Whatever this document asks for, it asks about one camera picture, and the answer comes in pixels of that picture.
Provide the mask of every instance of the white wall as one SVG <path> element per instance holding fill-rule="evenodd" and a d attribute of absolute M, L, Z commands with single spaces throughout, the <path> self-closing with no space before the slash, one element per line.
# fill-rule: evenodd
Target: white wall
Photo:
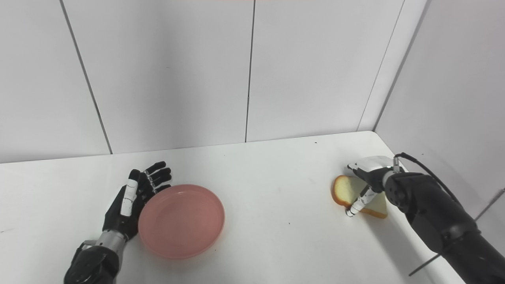
<path fill-rule="evenodd" d="M 371 129 L 425 0 L 63 2 L 125 153 Z M 0 162 L 108 153 L 60 4 L 0 13 Z"/>
<path fill-rule="evenodd" d="M 431 2 L 376 129 L 394 152 L 432 169 L 472 216 L 505 186 L 504 11 L 500 0 Z M 479 226 L 505 254 L 504 200 Z"/>
<path fill-rule="evenodd" d="M 402 3 L 257 1 L 247 140 L 356 131 Z"/>
<path fill-rule="evenodd" d="M 0 163 L 108 154 L 58 1 L 0 2 Z"/>
<path fill-rule="evenodd" d="M 65 5 L 114 153 L 244 141 L 252 1 Z"/>

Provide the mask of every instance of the tabletop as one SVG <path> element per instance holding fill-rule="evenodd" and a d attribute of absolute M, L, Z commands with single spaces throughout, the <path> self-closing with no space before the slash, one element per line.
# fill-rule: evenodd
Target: tabletop
<path fill-rule="evenodd" d="M 165 160 L 174 184 L 198 184 L 223 203 L 218 241 L 184 261 L 125 249 L 118 284 L 442 283 L 451 274 L 401 213 L 354 218 L 331 198 L 346 165 L 391 150 L 369 131 L 233 145 L 0 164 L 4 283 L 61 283 L 75 249 L 97 238 L 132 168 Z"/>

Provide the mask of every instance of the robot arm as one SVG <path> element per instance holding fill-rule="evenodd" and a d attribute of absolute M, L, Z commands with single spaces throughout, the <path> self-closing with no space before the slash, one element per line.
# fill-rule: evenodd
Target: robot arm
<path fill-rule="evenodd" d="M 138 218 L 145 204 L 161 185 L 172 179 L 165 162 L 155 163 L 144 172 L 130 172 L 105 214 L 102 234 L 96 241 L 84 241 L 75 252 L 64 284 L 112 284 L 121 268 L 126 243 L 138 233 Z"/>
<path fill-rule="evenodd" d="M 348 211 L 364 207 L 367 193 L 385 192 L 426 246 L 445 258 L 466 283 L 505 283 L 505 258 L 481 235 L 457 199 L 431 175 L 406 173 L 395 166 L 383 156 L 349 164 L 369 186 Z"/>

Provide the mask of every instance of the white bread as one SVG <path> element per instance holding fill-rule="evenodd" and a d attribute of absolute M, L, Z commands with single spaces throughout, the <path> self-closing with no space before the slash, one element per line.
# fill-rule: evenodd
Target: white bread
<path fill-rule="evenodd" d="M 358 197 L 361 191 L 365 188 L 367 184 L 360 178 L 354 176 L 340 175 L 335 179 L 333 183 L 333 189 L 331 191 L 331 196 L 333 200 L 349 208 L 356 197 Z M 372 215 L 377 218 L 386 218 L 386 195 L 385 193 L 378 194 L 369 204 L 367 204 L 360 212 Z"/>

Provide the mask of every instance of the bread crust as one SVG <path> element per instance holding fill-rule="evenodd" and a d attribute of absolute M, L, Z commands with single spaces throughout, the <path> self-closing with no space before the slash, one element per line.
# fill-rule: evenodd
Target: bread crust
<path fill-rule="evenodd" d="M 337 180 L 339 178 L 347 178 L 345 175 L 340 175 L 338 176 L 334 181 L 333 181 L 333 186 L 331 188 L 331 197 L 333 198 L 333 201 L 335 201 L 338 205 L 341 205 L 341 206 L 344 206 L 346 209 L 349 208 L 351 206 L 351 203 L 347 202 L 347 201 L 344 201 L 340 198 L 338 198 L 337 196 L 337 192 L 335 190 L 335 185 L 337 183 Z M 380 219 L 385 219 L 387 217 L 387 214 L 384 214 L 384 213 L 380 213 L 380 212 L 377 212 L 377 211 L 374 211 L 372 209 L 369 209 L 369 208 L 363 208 L 361 209 L 360 211 L 361 213 L 365 213 L 365 214 L 368 214 L 368 215 L 372 215 L 374 217 L 377 217 L 377 218 L 380 218 Z"/>

